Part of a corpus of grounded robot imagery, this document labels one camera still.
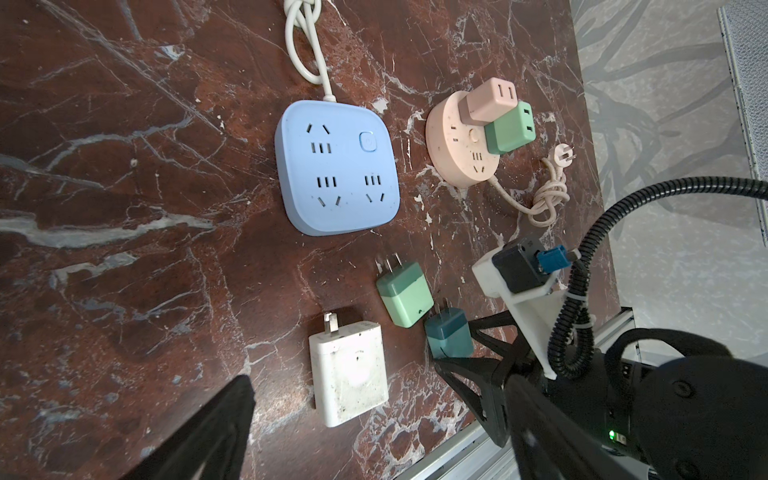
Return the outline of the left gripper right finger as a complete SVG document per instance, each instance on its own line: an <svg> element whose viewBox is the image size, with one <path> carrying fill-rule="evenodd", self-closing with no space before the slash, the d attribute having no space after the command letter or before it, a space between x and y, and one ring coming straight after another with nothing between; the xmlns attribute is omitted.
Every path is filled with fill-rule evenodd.
<svg viewBox="0 0 768 480"><path fill-rule="evenodd" d="M633 479L521 376L506 381L507 423L522 479Z"/></svg>

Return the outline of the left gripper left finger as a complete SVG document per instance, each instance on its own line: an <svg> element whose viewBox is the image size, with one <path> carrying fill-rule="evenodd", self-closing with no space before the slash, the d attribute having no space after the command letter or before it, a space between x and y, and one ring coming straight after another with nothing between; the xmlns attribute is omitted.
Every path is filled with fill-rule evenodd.
<svg viewBox="0 0 768 480"><path fill-rule="evenodd" d="M256 402L251 380L234 377L126 479L238 479Z"/></svg>

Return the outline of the pink round power strip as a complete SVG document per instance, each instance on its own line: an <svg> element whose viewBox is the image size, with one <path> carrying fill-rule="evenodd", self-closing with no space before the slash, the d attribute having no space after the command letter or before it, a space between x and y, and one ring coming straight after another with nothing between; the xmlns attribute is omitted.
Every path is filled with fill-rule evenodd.
<svg viewBox="0 0 768 480"><path fill-rule="evenodd" d="M436 105L428 115L425 130L435 169L445 182L463 189L489 180L500 160L487 148L485 128L462 121L459 104L467 95L466 91L458 91Z"/></svg>

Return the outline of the teal plug adapter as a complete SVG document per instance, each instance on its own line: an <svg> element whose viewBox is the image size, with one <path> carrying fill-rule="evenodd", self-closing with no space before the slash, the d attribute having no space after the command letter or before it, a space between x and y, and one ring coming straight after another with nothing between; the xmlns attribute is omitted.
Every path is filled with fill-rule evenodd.
<svg viewBox="0 0 768 480"><path fill-rule="evenodd" d="M470 358L474 344L465 312L444 301L424 322L425 333L434 359Z"/></svg>

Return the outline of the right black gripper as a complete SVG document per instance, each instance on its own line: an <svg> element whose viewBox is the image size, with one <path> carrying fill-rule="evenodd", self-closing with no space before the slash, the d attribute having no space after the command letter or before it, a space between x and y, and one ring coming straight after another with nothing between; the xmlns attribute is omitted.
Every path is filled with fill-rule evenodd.
<svg viewBox="0 0 768 480"><path fill-rule="evenodd" d="M509 311L468 325L472 338L504 362L528 364L528 343ZM501 327L516 329L512 342L488 334ZM498 447L510 439L504 392L510 369L502 360L434 360ZM633 329L595 356L585 376L533 386L610 459L611 451L634 458L661 479L767 476L767 369L714 340Z"/></svg>

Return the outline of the pink plug adapter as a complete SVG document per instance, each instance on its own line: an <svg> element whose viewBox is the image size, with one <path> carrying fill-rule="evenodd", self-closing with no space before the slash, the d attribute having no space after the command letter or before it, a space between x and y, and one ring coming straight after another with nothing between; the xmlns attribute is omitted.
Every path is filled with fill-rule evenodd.
<svg viewBox="0 0 768 480"><path fill-rule="evenodd" d="M473 126L492 123L517 105L515 84L496 77L486 80L458 102L461 121Z"/></svg>

